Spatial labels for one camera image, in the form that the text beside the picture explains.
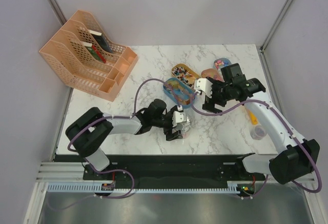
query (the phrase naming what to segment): gray floor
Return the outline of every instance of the gray floor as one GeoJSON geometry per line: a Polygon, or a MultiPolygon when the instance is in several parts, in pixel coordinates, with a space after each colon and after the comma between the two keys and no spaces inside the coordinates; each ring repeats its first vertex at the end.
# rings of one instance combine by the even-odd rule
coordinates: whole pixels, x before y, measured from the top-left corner
{"type": "MultiPolygon", "coordinates": [[[[86,196],[47,193],[52,207],[62,208],[86,196]]],[[[151,223],[313,223],[304,193],[295,187],[267,185],[253,200],[223,194],[135,194],[125,199],[89,198],[61,212],[44,206],[43,220],[53,224],[151,223]]]]}

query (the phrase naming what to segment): white marble table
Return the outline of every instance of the white marble table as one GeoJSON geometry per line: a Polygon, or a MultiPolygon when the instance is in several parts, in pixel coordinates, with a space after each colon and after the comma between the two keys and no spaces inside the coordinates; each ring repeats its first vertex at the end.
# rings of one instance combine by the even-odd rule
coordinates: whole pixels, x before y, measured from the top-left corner
{"type": "MultiPolygon", "coordinates": [[[[67,150],[69,140],[65,130],[88,109],[99,107],[109,114],[130,115],[139,85],[151,77],[167,80],[171,77],[172,67],[178,63],[184,63],[200,74],[202,70],[211,68],[215,59],[227,57],[232,63],[240,64],[247,78],[258,78],[267,88],[255,45],[136,46],[132,49],[138,54],[139,61],[114,102],[78,90],[73,91],[57,154],[72,154],[67,150]]],[[[139,94],[137,110],[147,107],[155,98],[164,100],[168,109],[174,105],[163,93],[162,84],[150,82],[139,94]]],[[[236,103],[230,101],[224,109],[236,103]]],[[[201,105],[202,100],[198,98],[195,106],[201,109],[201,105]]],[[[260,141],[251,138],[252,125],[244,107],[218,117],[201,116],[191,108],[185,111],[193,122],[190,135],[185,139],[166,141],[162,129],[152,128],[142,135],[111,135],[101,148],[106,154],[277,153],[269,136],[260,141]]]]}

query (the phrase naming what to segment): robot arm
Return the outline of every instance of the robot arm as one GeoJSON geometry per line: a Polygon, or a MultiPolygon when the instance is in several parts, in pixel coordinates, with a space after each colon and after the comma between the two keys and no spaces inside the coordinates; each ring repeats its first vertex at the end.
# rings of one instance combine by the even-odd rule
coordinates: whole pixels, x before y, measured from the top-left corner
{"type": "Polygon", "coordinates": [[[138,135],[149,132],[154,126],[163,128],[167,141],[182,138],[180,129],[188,122],[183,108],[174,106],[164,114],[165,110],[166,103],[160,99],[155,99],[148,108],[139,110],[133,117],[105,115],[94,107],[70,125],[66,130],[66,135],[72,141],[84,128],[100,120],[78,136],[72,145],[81,157],[92,164],[96,170],[102,171],[110,163],[100,148],[108,135],[119,133],[138,135]]]}
{"type": "Polygon", "coordinates": [[[244,169],[250,173],[270,174],[281,184],[313,172],[311,163],[294,139],[302,143],[314,162],[317,161],[320,149],[318,143],[314,139],[306,140],[297,132],[272,103],[261,82],[255,78],[246,80],[239,64],[233,64],[221,70],[224,83],[211,78],[197,80],[195,89],[206,94],[202,108],[209,112],[219,113],[221,110],[216,109],[215,105],[225,106],[227,101],[232,99],[240,102],[245,100],[265,102],[267,106],[247,101],[245,106],[264,126],[279,153],[278,156],[246,155],[242,158],[244,169]],[[282,120],[271,109],[275,110],[282,120]],[[293,131],[292,136],[283,123],[293,131]]]}

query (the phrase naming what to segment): blue plastic basket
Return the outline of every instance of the blue plastic basket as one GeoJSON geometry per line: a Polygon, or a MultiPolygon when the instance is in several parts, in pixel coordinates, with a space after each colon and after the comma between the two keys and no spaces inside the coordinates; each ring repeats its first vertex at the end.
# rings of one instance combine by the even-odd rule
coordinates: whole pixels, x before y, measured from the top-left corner
{"type": "MultiPolygon", "coordinates": [[[[188,93],[190,93],[191,95],[194,94],[194,92],[193,92],[193,91],[192,91],[187,85],[185,85],[184,83],[182,83],[179,79],[177,79],[177,78],[169,78],[169,79],[166,81],[166,83],[169,82],[170,80],[174,80],[174,81],[178,82],[179,85],[180,85],[181,87],[183,87],[186,91],[188,91],[188,93]]],[[[167,96],[169,96],[170,99],[173,100],[173,102],[175,102],[176,104],[178,104],[177,101],[176,101],[176,99],[175,99],[175,97],[174,97],[174,95],[171,93],[171,90],[170,90],[170,89],[168,89],[167,87],[165,87],[165,86],[163,85],[163,91],[164,91],[164,93],[165,93],[167,96]]],[[[181,103],[182,107],[185,108],[185,109],[186,109],[186,108],[189,108],[189,107],[191,106],[191,102],[190,102],[190,104],[188,104],[188,105],[183,104],[183,103],[186,103],[186,101],[190,100],[190,97],[189,97],[187,94],[182,93],[180,90],[174,90],[174,91],[175,91],[175,94],[176,94],[177,96],[181,97],[181,99],[184,100],[184,102],[181,103]]]]}

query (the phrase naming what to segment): book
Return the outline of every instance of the book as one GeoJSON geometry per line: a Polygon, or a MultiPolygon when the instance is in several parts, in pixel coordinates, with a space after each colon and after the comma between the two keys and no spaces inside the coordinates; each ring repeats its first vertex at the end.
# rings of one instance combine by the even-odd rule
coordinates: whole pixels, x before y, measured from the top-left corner
{"type": "Polygon", "coordinates": [[[94,37],[94,39],[97,41],[97,43],[104,51],[113,53],[113,50],[110,48],[109,44],[107,43],[102,33],[93,30],[88,30],[88,31],[89,33],[91,33],[91,35],[94,37]]]}
{"type": "Polygon", "coordinates": [[[97,48],[92,44],[88,42],[82,42],[85,48],[90,52],[90,54],[93,56],[94,59],[106,63],[106,59],[103,57],[103,55],[97,50],[97,48]]]}

